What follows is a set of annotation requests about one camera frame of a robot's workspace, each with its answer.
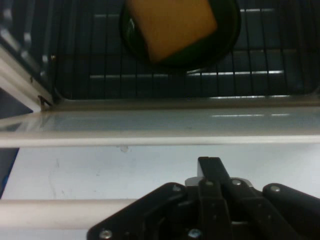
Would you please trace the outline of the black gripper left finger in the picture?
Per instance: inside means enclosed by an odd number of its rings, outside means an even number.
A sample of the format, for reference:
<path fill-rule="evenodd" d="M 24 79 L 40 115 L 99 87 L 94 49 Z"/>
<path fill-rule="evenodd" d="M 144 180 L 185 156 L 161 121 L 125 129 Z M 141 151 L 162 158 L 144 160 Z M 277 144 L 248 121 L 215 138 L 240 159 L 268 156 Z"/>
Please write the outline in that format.
<path fill-rule="evenodd" d="M 222 186 L 230 177 L 218 157 L 198 158 L 193 186 L 170 182 L 91 227 L 88 240 L 229 240 Z"/>

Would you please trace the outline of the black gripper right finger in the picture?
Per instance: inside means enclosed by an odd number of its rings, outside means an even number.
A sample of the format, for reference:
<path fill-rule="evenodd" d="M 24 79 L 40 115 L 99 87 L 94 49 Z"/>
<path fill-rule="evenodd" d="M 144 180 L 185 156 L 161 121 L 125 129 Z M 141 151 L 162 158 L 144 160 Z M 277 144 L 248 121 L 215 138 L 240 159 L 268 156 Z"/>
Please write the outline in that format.
<path fill-rule="evenodd" d="M 256 190 L 209 158 L 209 239 L 318 240 L 320 200 L 278 183 Z"/>

